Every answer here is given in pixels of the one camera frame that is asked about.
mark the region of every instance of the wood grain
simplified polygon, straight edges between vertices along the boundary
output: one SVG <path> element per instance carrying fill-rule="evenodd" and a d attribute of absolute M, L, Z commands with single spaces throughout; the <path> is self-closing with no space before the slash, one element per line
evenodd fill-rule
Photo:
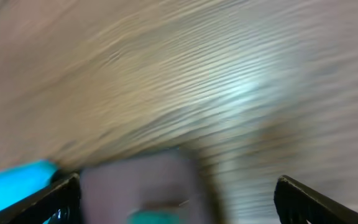
<path fill-rule="evenodd" d="M 228 223 L 281 174 L 358 211 L 358 1 L 0 0 L 0 170 L 172 145 Z"/>

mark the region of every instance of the cyan object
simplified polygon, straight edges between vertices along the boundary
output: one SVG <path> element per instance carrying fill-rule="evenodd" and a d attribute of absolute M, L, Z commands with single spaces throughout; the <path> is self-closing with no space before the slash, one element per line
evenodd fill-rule
<path fill-rule="evenodd" d="M 38 161 L 0 172 L 0 211 L 49 185 L 56 171 L 51 162 Z"/>
<path fill-rule="evenodd" d="M 180 217 L 163 211 L 141 211 L 129 217 L 128 224 L 180 224 Z"/>

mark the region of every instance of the wooden surface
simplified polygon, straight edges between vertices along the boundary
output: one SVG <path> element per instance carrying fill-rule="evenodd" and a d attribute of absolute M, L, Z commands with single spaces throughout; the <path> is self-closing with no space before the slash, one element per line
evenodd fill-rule
<path fill-rule="evenodd" d="M 0 0 L 0 170 L 172 145 L 228 223 L 281 174 L 358 211 L 358 1 Z"/>

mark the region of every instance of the green object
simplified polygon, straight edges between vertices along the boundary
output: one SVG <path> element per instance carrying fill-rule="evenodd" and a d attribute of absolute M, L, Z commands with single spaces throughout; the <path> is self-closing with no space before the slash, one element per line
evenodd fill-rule
<path fill-rule="evenodd" d="M 170 212 L 141 211 L 131 215 L 128 224 L 181 224 L 181 221 Z"/>

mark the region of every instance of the black metal part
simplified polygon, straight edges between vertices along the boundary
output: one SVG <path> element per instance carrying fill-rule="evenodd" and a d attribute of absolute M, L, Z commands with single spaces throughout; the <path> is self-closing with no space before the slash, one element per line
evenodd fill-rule
<path fill-rule="evenodd" d="M 282 224 L 358 224 L 358 213 L 289 176 L 278 179 L 274 203 Z"/>
<path fill-rule="evenodd" d="M 0 224 L 80 224 L 80 176 L 68 175 L 0 211 Z"/>

